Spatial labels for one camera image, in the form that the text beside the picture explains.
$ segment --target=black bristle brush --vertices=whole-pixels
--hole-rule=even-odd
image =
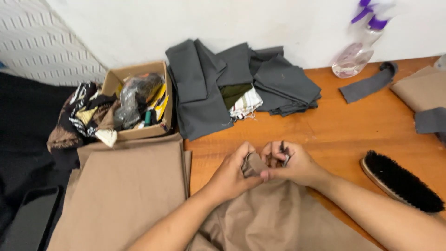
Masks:
[[[444,201],[434,191],[395,160],[370,150],[360,164],[365,174],[391,198],[426,213],[445,209]]]

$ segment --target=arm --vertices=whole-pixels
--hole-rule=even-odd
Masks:
[[[262,151],[267,163],[285,160],[280,142],[271,142]],[[444,250],[446,227],[433,217],[389,197],[368,191],[320,167],[302,146],[285,143],[292,156],[285,168],[262,172],[263,179],[289,179],[310,186],[336,203],[356,223],[384,247],[393,250]]]
[[[128,251],[184,250],[214,208],[263,182],[260,177],[243,177],[241,166],[252,151],[254,147],[245,142],[227,156],[200,191],[139,237]]]

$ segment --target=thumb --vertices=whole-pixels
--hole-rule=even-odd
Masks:
[[[256,186],[263,183],[263,179],[261,177],[248,177],[244,180],[245,186],[247,190],[253,189]]]
[[[260,177],[262,177],[264,182],[273,179],[285,180],[289,178],[288,168],[286,167],[268,168],[260,173]]]

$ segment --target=brush bristles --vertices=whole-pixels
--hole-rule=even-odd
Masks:
[[[373,175],[414,207],[427,213],[445,209],[444,201],[434,191],[393,159],[370,150],[364,161]]]

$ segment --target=hand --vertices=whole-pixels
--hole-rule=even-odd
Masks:
[[[243,143],[233,154],[226,156],[202,190],[219,205],[262,184],[261,177],[245,178],[241,169],[245,157],[254,151],[255,148],[250,143]]]
[[[262,150],[260,157],[270,169],[260,176],[264,181],[272,179],[292,180],[298,185],[314,187],[318,181],[325,178],[329,172],[319,166],[299,144],[284,142],[288,148],[290,159],[286,167],[276,167],[278,161],[285,161],[286,156],[280,151],[280,141],[269,142]]]

